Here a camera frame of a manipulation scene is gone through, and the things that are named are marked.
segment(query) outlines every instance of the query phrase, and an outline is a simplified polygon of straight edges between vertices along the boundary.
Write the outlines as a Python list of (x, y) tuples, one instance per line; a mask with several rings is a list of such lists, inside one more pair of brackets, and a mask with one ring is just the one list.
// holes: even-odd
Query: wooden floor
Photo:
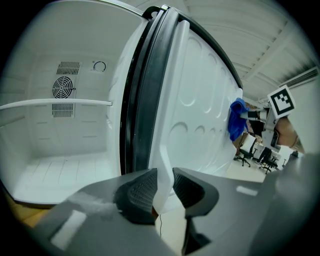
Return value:
[(48, 213), (48, 211), (50, 211), (49, 209), (30, 208), (15, 203), (13, 199), (6, 193), (5, 197), (15, 217), (31, 228), (33, 228), (37, 224), (37, 222), (41, 220), (41, 218), (44, 217)]

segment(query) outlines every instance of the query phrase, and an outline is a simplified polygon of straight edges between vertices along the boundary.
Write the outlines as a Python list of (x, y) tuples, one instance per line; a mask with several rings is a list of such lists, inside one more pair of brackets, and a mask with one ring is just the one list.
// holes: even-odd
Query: refrigerator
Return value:
[(239, 76), (214, 38), (166, 5), (46, 5), (0, 79), (0, 179), (24, 203), (157, 168), (158, 213), (180, 202), (174, 167), (223, 176), (236, 148), (230, 104)]

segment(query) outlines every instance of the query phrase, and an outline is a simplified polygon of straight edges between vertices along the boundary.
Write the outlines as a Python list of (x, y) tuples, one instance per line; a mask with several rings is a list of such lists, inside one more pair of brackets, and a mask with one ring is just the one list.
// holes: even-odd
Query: blue cloth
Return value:
[(234, 142), (244, 132), (245, 128), (248, 131), (247, 119), (240, 118), (240, 115), (248, 112), (249, 108), (246, 108), (246, 103), (242, 98), (236, 98), (231, 104), (230, 110), (228, 131), (230, 133), (230, 140)]

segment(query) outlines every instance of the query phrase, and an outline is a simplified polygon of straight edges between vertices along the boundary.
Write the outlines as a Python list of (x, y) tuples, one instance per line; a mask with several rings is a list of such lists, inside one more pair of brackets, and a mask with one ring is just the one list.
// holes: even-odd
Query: circular fan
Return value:
[(70, 96), (73, 88), (72, 81), (67, 76), (59, 77), (53, 84), (52, 93), (56, 99), (66, 99)]

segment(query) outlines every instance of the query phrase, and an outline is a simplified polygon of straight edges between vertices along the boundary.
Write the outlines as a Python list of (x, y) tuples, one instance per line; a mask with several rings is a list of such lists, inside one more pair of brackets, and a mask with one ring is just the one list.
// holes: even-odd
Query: refrigerator door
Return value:
[[(170, 12), (178, 14), (173, 8)], [(242, 97), (239, 77), (220, 46), (192, 20), (179, 15), (178, 21), (170, 28), (173, 42), (155, 124), (149, 128), (153, 136), (147, 167), (158, 169), (153, 206), (159, 214), (181, 205), (172, 190), (174, 167), (220, 176), (226, 172), (236, 153), (228, 133), (230, 105)]]
[[(151, 13), (157, 12), (156, 18)], [(167, 6), (150, 7), (149, 23), (133, 55), (125, 86), (120, 122), (121, 173), (148, 167), (159, 98), (178, 13)]]

